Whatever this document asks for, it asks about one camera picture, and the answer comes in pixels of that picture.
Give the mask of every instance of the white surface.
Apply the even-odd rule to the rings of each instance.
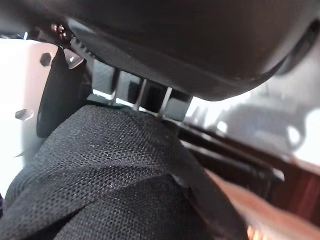
[[[39,147],[37,117],[51,66],[43,67],[43,53],[53,59],[58,47],[32,40],[0,39],[0,193],[23,168],[24,152]],[[16,112],[26,110],[23,120]]]

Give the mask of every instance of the wooden surface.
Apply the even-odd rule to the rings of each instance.
[[[320,240],[320,229],[292,213],[280,210],[246,189],[226,182],[207,170],[210,178],[229,197],[250,228],[253,240]]]

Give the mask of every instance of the hexagonal hole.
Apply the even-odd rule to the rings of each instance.
[[[47,67],[50,65],[51,63],[51,55],[50,53],[46,52],[44,54],[42,54],[41,59],[40,59],[40,63],[42,66]]]

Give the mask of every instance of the black mesh fabric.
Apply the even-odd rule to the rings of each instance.
[[[216,234],[248,239],[229,200],[180,141],[151,115],[93,105],[61,124],[18,174],[0,219],[1,240]]]

